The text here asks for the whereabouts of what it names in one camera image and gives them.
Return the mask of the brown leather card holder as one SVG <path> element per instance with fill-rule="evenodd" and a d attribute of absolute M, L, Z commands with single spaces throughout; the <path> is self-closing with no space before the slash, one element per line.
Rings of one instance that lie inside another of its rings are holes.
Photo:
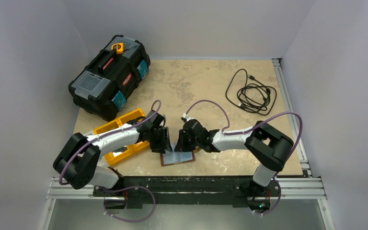
<path fill-rule="evenodd" d="M 160 154 L 161 166 L 170 166 L 175 164 L 195 161 L 193 152 L 165 152 Z"/>

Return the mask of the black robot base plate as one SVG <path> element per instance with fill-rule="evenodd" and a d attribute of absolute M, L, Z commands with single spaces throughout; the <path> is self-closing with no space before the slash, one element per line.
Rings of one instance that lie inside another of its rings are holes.
<path fill-rule="evenodd" d="M 108 200 L 108 209 L 157 205 L 230 205 L 266 211 L 281 196 L 277 181 L 266 187 L 241 176 L 126 176 L 111 192 L 95 186 L 94 197 Z"/>

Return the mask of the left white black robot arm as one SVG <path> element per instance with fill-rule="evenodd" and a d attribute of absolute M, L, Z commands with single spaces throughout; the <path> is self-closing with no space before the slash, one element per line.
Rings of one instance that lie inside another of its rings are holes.
<path fill-rule="evenodd" d="M 112 196 L 123 192 L 120 174 L 109 167 L 98 165 L 106 154 L 128 145 L 148 142 L 155 153 L 171 151 L 169 130 L 165 117 L 152 110 L 142 120 L 132 119 L 121 127 L 97 135 L 73 134 L 53 162 L 59 173 L 59 183 L 74 189 L 86 185 L 103 187 Z"/>

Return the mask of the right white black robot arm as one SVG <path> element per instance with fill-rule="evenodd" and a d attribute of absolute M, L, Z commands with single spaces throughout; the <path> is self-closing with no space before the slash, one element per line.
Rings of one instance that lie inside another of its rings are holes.
<path fill-rule="evenodd" d="M 261 195 L 268 190 L 272 178 L 283 171 L 295 149 L 294 144 L 290 137 L 263 121 L 247 129 L 224 133 L 220 129 L 207 130 L 196 119 L 190 119 L 179 130 L 174 151 L 190 152 L 197 148 L 205 152 L 248 150 L 260 163 L 250 181 L 250 189 Z"/>

